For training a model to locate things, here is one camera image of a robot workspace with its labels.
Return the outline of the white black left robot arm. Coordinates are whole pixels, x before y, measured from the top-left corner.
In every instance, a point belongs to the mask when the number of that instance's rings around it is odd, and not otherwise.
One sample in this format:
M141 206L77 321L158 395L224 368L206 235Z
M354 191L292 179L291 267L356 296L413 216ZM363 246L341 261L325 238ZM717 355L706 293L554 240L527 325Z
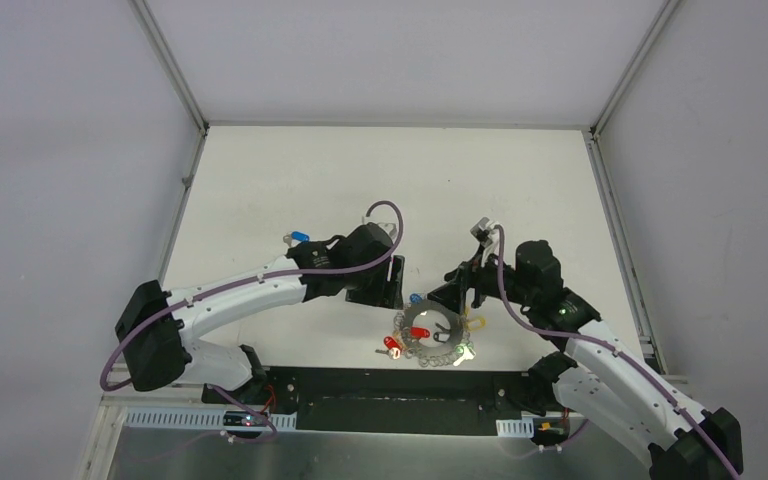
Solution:
M103 390L139 392L194 380L227 390L241 404L257 402L265 378L251 354L205 335L251 315L373 286L388 275L400 230L366 223L346 236L300 242L257 269L203 285L165 291L156 280L137 286L114 326L128 379L101 375Z

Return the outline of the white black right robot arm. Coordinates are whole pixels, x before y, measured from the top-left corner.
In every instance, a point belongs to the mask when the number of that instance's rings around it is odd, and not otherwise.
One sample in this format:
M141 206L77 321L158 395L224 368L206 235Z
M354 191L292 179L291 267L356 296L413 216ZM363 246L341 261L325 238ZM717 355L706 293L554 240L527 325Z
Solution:
M528 372L529 400L558 404L598 426L639 460L652 479L737 479L744 471L741 426L725 408L712 410L638 359L598 311L565 286L560 261L545 240L515 251L480 248L447 273L429 300L461 313L486 298L556 347Z

